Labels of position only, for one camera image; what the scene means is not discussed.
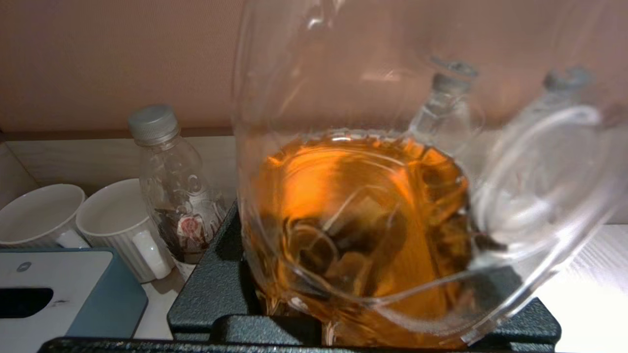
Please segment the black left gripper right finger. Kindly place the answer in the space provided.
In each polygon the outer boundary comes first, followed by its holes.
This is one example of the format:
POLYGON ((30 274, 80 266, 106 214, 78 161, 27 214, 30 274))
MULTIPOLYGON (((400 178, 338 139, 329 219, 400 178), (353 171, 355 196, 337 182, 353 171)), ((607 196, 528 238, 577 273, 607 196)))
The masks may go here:
POLYGON ((556 346, 561 335, 558 320, 534 298, 474 346, 556 346))

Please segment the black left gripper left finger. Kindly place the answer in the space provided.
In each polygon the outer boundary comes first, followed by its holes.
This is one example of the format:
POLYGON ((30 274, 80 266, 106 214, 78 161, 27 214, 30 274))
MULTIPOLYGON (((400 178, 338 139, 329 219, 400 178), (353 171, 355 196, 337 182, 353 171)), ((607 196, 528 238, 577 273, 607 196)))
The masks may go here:
POLYGON ((321 323, 262 312, 244 258, 237 203, 167 314, 176 340, 224 344, 320 344, 321 323))

